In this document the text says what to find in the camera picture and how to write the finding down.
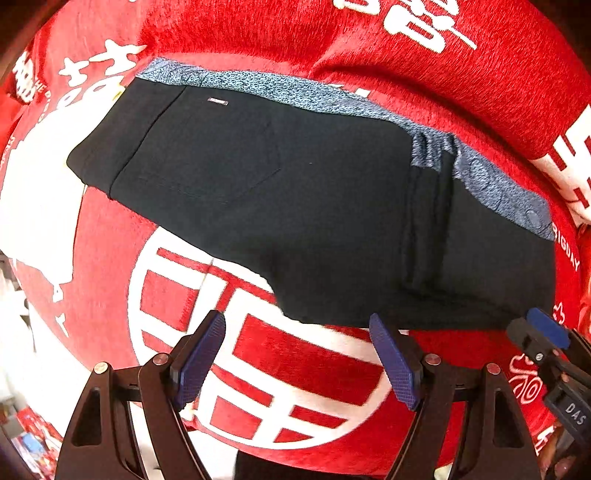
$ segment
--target black clamp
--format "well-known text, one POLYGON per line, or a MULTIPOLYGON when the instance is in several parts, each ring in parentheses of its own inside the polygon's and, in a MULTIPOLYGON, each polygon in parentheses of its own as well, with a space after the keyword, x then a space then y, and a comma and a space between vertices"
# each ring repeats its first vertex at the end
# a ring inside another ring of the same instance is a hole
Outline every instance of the black clamp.
POLYGON ((166 480, 211 480, 178 412, 193 401, 222 345, 223 314, 212 310, 170 354, 143 367, 113 370, 98 363, 74 410, 60 451, 57 480, 148 480, 129 402, 142 402, 166 480))
POLYGON ((558 324, 538 309, 513 320, 507 328, 510 340, 538 367, 547 388, 544 404, 564 427, 547 479, 560 458, 573 455, 576 463, 564 480, 583 480, 591 472, 591 345, 575 330, 558 324))
POLYGON ((449 365, 377 314, 369 333, 397 399, 416 412, 387 480, 433 479, 454 402, 466 402, 466 409, 449 480, 539 480, 527 424, 497 364, 449 365))

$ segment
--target blue clamp pad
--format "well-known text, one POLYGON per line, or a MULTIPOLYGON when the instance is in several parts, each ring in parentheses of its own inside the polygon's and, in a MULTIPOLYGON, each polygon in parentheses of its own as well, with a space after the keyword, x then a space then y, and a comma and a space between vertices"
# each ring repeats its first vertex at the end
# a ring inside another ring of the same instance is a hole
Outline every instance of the blue clamp pad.
POLYGON ((184 408, 199 395, 225 336, 224 315, 211 310, 176 356, 170 374, 176 390, 173 403, 177 409, 184 408))
POLYGON ((538 330, 556 348, 566 350, 570 346, 569 331, 540 309, 529 309, 527 323, 538 330))
POLYGON ((416 381, 417 366, 413 371, 377 313, 369 318, 369 335, 396 398, 405 403, 409 410, 416 411, 421 401, 416 381))

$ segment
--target back pocket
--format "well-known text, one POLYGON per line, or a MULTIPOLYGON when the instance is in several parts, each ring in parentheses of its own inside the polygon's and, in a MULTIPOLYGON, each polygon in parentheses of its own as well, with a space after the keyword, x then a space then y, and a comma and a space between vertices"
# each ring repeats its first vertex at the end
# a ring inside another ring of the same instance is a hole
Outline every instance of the back pocket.
POLYGON ((139 179, 205 203, 231 202, 279 170, 268 102, 187 87, 154 123, 117 182, 139 179))

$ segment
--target white graphic print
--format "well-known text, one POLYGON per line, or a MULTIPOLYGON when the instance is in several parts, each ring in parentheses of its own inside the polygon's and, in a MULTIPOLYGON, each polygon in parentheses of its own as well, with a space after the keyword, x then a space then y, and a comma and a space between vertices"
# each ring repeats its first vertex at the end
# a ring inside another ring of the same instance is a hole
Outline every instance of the white graphic print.
POLYGON ((113 60, 114 64, 105 70, 105 76, 127 72, 135 67, 135 62, 127 58, 127 55, 138 54, 146 48, 146 45, 118 45, 108 38, 105 40, 106 52, 90 57, 90 61, 113 60))
POLYGON ((550 178, 566 199, 575 222, 591 223, 591 106, 587 105, 554 151, 532 163, 550 178))
POLYGON ((138 54, 146 48, 146 45, 119 45, 110 38, 107 38, 105 40, 105 48, 105 52, 94 55, 90 57, 88 60, 80 60, 77 62, 73 62, 68 57, 64 58, 64 68, 62 68, 58 72, 58 74, 70 77, 70 80, 68 80, 68 85, 70 87, 77 88, 74 88, 73 90, 70 90, 65 95, 63 95, 58 100, 56 108, 63 108, 67 105, 70 105, 72 102, 74 102, 74 100, 78 98, 78 95, 82 91, 82 87, 80 87, 80 85, 82 85, 88 78, 88 75, 82 73, 81 70, 90 65, 90 62, 113 60, 113 65, 105 69, 105 76, 108 78, 99 80, 98 82, 91 85, 84 92, 84 96, 86 96, 86 94, 89 92, 89 95, 91 95, 92 92, 98 91, 104 86, 118 85, 119 82, 121 82, 121 80, 124 78, 124 76, 121 75, 110 77, 110 75, 125 73, 128 70, 131 70, 133 67, 135 67, 137 63, 130 60, 127 57, 127 55, 138 54))
MULTIPOLYGON (((74 237, 85 190, 66 160, 123 89, 122 77, 111 78, 102 89, 88 89, 80 102, 50 112, 22 141, 11 143, 0 192, 0 248, 40 270, 53 285, 54 302, 63 299, 60 285, 72 281, 74 237)), ((51 97, 49 90, 46 97, 51 97)), ((56 317, 56 322, 67 336, 65 316, 56 317)))
MULTIPOLYGON (((360 0, 361 3, 347 0, 333 0, 336 8, 349 8, 360 13, 378 15, 381 9, 379 0, 360 0)), ((446 41, 441 32, 449 32, 470 48, 476 50, 476 44, 455 28, 455 16, 460 12, 456 0, 399 0, 402 5, 393 5, 384 18, 384 28, 391 35, 406 35, 435 53, 441 53, 446 47, 446 41), (430 1, 444 9, 449 15, 436 15, 426 6, 430 1)))
POLYGON ((6 161, 6 154, 12 148, 12 144, 14 143, 14 141, 15 141, 15 137, 13 135, 11 135, 10 138, 8 139, 8 143, 6 144, 6 147, 4 147, 4 151, 2 152, 2 160, 0 160, 0 168, 2 168, 4 166, 4 162, 6 161))
MULTIPOLYGON (((220 272, 230 273, 249 285, 271 293, 268 283, 259 275, 240 265, 214 259, 166 230, 158 228, 140 253, 129 283, 129 331, 140 363, 148 361, 157 353, 144 343, 143 332, 157 337, 168 345, 175 345, 187 332, 194 332, 207 312, 216 307, 228 284, 222 278, 223 274, 202 273, 159 256, 159 248, 204 265, 210 265, 212 268, 216 267, 220 272), (141 310, 142 291, 149 271, 173 280, 177 284, 199 290, 186 332, 176 330, 141 310)), ((215 364, 272 397, 269 406, 263 405, 227 385, 213 372, 209 372, 199 396, 196 416, 202 425, 224 438, 267 449, 297 449, 322 445, 357 428, 382 404, 391 391, 388 378, 383 372, 373 391, 369 392, 368 398, 360 406, 323 397, 287 384, 234 355, 233 352, 247 316, 252 315, 280 332, 293 335, 329 352, 356 359, 360 363, 380 365, 380 362, 371 343, 320 325, 306 325, 290 320, 283 316, 277 306, 239 287, 235 288, 224 314, 227 324, 226 337, 215 364), (212 425, 212 415, 218 398, 261 419, 260 425, 251 438, 240 437, 212 425), (336 428, 329 428, 300 420, 290 416, 295 406, 343 419, 344 422, 336 428), (289 429, 310 438, 275 443, 282 429, 289 429)))
POLYGON ((26 50, 18 58, 12 72, 17 86, 17 97, 25 103, 30 103, 37 92, 42 92, 47 87, 35 77, 33 61, 26 50))
POLYGON ((570 244, 554 222, 552 222, 552 231, 554 232, 554 240, 560 245, 560 248, 562 248, 566 257, 570 260, 570 264, 573 266, 574 271, 578 272, 581 260, 574 256, 574 250, 570 247, 570 244))
POLYGON ((58 72, 58 74, 69 76, 70 80, 68 81, 68 85, 71 87, 77 87, 78 85, 82 85, 88 78, 88 75, 80 73, 81 69, 88 65, 90 65, 88 60, 81 60, 74 63, 66 57, 64 59, 64 67, 58 72))
POLYGON ((511 359, 509 371, 515 374, 509 379, 509 383, 513 385, 513 393, 522 405, 528 405, 538 398, 543 383, 538 377, 535 364, 524 353, 511 359))
POLYGON ((350 8, 356 12, 369 15, 378 15, 380 8, 379 0, 361 0, 361 4, 348 2, 347 0, 333 0, 333 5, 339 10, 350 8))
POLYGON ((47 111, 49 110, 49 104, 51 102, 51 91, 47 90, 44 94, 45 96, 45 106, 43 107, 43 111, 41 112, 41 115, 39 115, 39 118, 37 119, 37 123, 39 123, 41 120, 43 120, 45 118, 45 115, 47 113, 47 111))
POLYGON ((552 317, 554 317, 554 320, 556 320, 559 325, 564 325, 566 318, 564 316, 562 302, 560 302, 558 305, 554 305, 553 310, 552 317))
POLYGON ((546 443, 548 443, 548 437, 554 433, 555 429, 556 428, 554 426, 550 426, 538 435, 536 438, 537 442, 534 445, 536 454, 540 454, 542 448, 544 448, 546 443))
MULTIPOLYGON (((472 40, 454 28, 456 21, 449 15, 432 14, 425 7, 423 0, 400 1, 409 6, 410 11, 401 5, 394 5, 384 19, 384 28, 388 33, 392 35, 401 33, 418 42, 423 47, 436 53, 441 53, 445 49, 446 43, 445 38, 440 32, 448 31, 465 42, 470 48, 473 48, 474 50, 476 49, 476 44, 472 40), (431 20, 431 25, 420 17, 428 17, 431 20), (424 31, 426 35, 419 33, 412 28, 412 25, 424 31)), ((454 2, 450 7, 451 8, 446 8, 446 10, 452 15, 456 15, 452 12, 459 10, 457 8, 457 3, 454 2)))

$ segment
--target metal rivet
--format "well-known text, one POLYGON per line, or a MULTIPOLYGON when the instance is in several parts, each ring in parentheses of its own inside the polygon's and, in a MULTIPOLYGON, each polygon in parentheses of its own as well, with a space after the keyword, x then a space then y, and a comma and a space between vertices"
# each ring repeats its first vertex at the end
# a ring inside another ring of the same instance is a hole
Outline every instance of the metal rivet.
POLYGON ((109 364, 106 362, 98 362, 95 365, 95 374, 103 374, 109 369, 109 364))
POLYGON ((488 364, 486 366, 486 370, 491 374, 491 375, 498 375, 501 373, 501 367, 499 367, 497 364, 488 364))
POLYGON ((154 365, 164 365, 168 362, 168 355, 166 353, 159 353, 152 361, 154 362, 154 365))
POLYGON ((428 353, 427 355, 425 355, 425 361, 429 365, 436 366, 441 363, 441 357, 435 353, 428 353))

